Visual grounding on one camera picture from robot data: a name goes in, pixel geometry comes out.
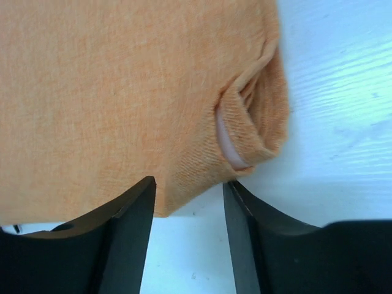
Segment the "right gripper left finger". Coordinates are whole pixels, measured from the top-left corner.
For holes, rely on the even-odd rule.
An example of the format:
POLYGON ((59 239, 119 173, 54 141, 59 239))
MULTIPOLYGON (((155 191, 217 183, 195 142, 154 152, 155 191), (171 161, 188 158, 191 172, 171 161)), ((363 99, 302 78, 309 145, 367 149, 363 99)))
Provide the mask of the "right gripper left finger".
POLYGON ((138 293, 155 198, 148 176, 50 231, 1 233, 1 292, 138 293))

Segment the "orange cloth placemat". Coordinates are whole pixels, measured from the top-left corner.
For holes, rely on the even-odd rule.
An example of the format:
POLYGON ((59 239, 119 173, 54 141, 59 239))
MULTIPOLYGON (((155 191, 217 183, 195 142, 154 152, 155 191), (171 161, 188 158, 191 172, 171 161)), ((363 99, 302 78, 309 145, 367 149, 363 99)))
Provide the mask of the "orange cloth placemat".
POLYGON ((165 217, 278 155, 275 1, 2 1, 1 224, 69 221, 146 176, 165 217))

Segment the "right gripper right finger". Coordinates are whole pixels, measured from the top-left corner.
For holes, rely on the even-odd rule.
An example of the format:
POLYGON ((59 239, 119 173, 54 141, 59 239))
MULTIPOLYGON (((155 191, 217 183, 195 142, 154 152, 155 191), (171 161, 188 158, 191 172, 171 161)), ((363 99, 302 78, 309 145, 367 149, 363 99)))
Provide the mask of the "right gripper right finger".
POLYGON ((316 227, 223 185, 237 293, 390 293, 391 221, 316 227))

